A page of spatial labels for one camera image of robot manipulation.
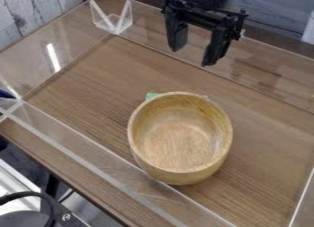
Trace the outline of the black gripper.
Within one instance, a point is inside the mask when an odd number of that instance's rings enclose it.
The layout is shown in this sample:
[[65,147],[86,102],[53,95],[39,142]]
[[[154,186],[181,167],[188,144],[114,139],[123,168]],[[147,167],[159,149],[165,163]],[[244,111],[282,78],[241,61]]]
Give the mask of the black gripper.
[[[165,0],[165,4],[216,25],[229,22],[233,39],[242,39],[248,10],[244,7],[237,8],[229,0]],[[182,19],[182,15],[171,10],[166,11],[165,17],[169,46],[173,51],[179,51],[188,44],[188,22]],[[225,57],[230,44],[229,30],[225,27],[214,28],[212,42],[205,49],[202,66],[217,64],[217,61]]]

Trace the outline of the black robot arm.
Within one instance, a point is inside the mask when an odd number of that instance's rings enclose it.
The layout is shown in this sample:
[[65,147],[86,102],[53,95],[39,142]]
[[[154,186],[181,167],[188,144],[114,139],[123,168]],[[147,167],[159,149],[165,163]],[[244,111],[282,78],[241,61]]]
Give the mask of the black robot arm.
[[188,44],[189,25],[212,32],[202,66],[216,65],[225,57],[232,42],[245,36],[248,10],[232,11],[229,0],[165,0],[161,13],[166,19],[167,42],[171,51],[179,51]]

